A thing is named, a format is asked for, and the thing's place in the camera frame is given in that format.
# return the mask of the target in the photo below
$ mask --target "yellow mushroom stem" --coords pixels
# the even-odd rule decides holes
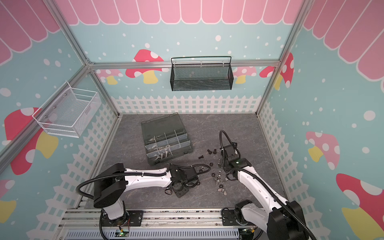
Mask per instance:
[[[243,83],[245,83],[245,75],[238,76],[235,83],[236,84],[243,84]]]
[[[154,84],[157,83],[159,80],[155,76],[155,71],[150,70],[143,73],[144,76],[144,83],[145,84]]]

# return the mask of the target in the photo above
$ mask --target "parts organizer box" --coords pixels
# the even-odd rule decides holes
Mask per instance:
[[[141,129],[151,166],[193,152],[178,113],[144,121]]]

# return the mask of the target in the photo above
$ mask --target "mushroom illustration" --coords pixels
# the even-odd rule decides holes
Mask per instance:
[[[245,83],[245,76],[256,76],[256,68],[255,67],[238,67],[235,68],[233,71],[233,76],[237,77],[236,84],[243,84]]]
[[[118,83],[114,76],[123,76],[123,74],[118,69],[98,69],[96,74],[99,76],[103,83],[105,82],[105,79],[107,79],[107,83],[109,85],[116,85]]]
[[[312,160],[318,162],[320,157],[324,155],[328,167],[334,170],[340,160],[340,147],[336,137],[321,132],[307,132],[306,138],[308,142],[314,145],[313,148],[308,149]]]
[[[14,180],[0,180],[0,199],[13,187]],[[16,201],[0,201],[0,223],[5,223],[16,208]]]
[[[17,134],[33,119],[32,114],[38,108],[23,108],[9,114],[4,120],[6,143],[12,141]],[[39,131],[29,140],[20,153],[12,160],[11,169],[14,174],[21,175],[26,173],[32,166],[36,149],[45,158],[50,158],[57,146],[59,139],[51,136],[39,129]]]
[[[141,49],[137,52],[136,56],[133,59],[133,62],[164,62],[164,60],[159,57],[156,53]],[[136,78],[143,74],[145,84],[154,84],[158,82],[157,77],[155,76],[154,71],[168,72],[168,68],[151,68],[151,69],[127,69],[125,75],[129,78]]]
[[[336,183],[358,206],[356,209],[341,209],[356,236],[361,240],[384,237],[384,191],[346,174],[336,175]]]
[[[292,83],[292,78],[293,78],[293,72],[294,72],[293,67],[294,67],[293,55],[292,55],[292,53],[289,53],[287,61],[285,61],[283,69],[281,70],[279,76],[277,77],[277,80],[276,80],[275,85],[274,85],[274,87],[277,91],[280,90],[280,83],[283,79],[285,82],[285,86],[287,88],[289,88],[289,86]],[[272,74],[271,73],[272,71],[273,71],[273,67],[268,66],[260,72],[260,77],[266,78],[266,77],[268,77],[269,74]]]

